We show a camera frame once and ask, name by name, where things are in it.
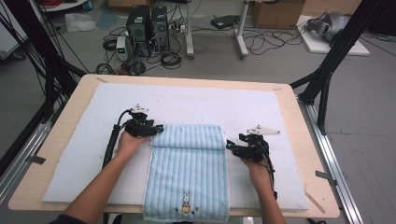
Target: sleeve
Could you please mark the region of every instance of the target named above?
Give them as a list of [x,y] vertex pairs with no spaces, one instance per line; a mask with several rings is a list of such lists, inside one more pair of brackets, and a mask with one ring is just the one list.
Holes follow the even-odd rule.
[[70,217],[65,214],[61,214],[56,220],[51,221],[49,224],[87,224],[75,217]]

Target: human hand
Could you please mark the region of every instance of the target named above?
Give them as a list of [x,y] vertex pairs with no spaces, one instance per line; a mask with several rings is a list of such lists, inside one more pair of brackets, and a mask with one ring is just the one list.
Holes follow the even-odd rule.
[[148,141],[150,137],[133,137],[127,132],[121,134],[117,156],[130,159],[139,149],[140,145]]
[[254,188],[256,190],[270,190],[272,192],[271,179],[266,161],[254,162],[246,159],[241,159],[241,161],[249,170],[250,180]]

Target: computer tower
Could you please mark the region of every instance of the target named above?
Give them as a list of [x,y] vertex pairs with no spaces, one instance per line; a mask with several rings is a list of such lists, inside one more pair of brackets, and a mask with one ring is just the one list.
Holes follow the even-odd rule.
[[132,54],[148,57],[152,44],[149,43],[152,34],[149,6],[132,6],[126,22],[129,38],[131,40]]
[[156,50],[168,51],[170,47],[166,7],[154,7],[151,10],[151,22]]

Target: towel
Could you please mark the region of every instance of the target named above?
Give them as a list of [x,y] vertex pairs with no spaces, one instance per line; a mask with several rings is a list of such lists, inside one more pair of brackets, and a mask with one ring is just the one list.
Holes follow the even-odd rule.
[[165,125],[151,145],[144,219],[227,222],[225,138],[220,126]]

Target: person's left hand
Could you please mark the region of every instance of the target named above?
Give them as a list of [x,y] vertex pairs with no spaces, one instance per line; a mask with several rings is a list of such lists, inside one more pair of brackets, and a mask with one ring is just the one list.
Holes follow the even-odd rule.
[[139,149],[140,145],[148,141],[150,137],[133,137],[127,132],[121,134],[117,156],[130,159]]

